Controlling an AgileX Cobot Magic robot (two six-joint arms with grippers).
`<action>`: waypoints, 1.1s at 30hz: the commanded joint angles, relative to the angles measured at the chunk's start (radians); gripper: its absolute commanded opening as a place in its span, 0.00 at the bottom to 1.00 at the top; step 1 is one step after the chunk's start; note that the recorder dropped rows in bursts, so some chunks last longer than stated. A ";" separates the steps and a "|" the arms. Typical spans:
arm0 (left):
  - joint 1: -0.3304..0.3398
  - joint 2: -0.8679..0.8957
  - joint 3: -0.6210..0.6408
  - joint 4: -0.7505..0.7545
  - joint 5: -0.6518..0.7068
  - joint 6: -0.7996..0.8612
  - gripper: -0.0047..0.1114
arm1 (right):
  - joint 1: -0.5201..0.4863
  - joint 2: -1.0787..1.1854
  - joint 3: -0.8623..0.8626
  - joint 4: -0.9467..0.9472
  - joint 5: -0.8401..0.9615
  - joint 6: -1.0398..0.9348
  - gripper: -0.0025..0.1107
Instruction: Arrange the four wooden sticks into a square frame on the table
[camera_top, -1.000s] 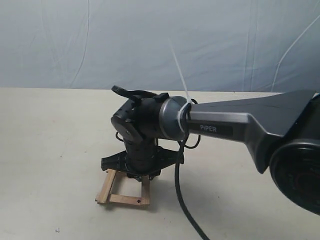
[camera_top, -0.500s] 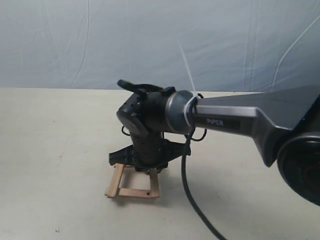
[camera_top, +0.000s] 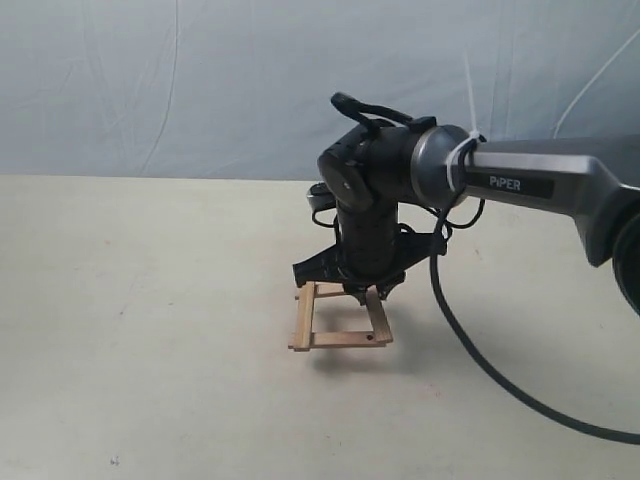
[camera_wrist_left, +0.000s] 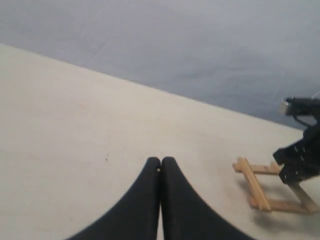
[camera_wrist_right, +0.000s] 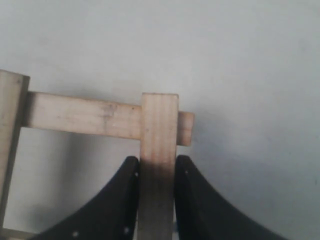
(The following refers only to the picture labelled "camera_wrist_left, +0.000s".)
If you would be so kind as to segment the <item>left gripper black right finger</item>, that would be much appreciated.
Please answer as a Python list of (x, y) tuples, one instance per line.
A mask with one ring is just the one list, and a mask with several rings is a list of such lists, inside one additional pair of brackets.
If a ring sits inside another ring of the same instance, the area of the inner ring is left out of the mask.
[(193, 189), (175, 158), (162, 159), (162, 229), (165, 240), (251, 240), (217, 214)]

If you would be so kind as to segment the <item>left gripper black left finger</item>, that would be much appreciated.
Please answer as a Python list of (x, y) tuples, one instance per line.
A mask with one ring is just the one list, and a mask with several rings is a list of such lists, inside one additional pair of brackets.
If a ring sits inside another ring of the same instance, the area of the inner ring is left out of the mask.
[(129, 190), (103, 216), (70, 240), (155, 240), (160, 210), (160, 169), (149, 157)]

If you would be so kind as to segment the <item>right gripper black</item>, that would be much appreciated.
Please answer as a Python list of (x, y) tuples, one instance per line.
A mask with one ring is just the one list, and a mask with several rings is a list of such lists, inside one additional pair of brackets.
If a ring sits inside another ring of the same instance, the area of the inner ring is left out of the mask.
[(277, 149), (273, 158), (282, 166), (279, 177), (284, 184), (298, 184), (320, 175), (320, 126), (308, 127), (303, 137)]

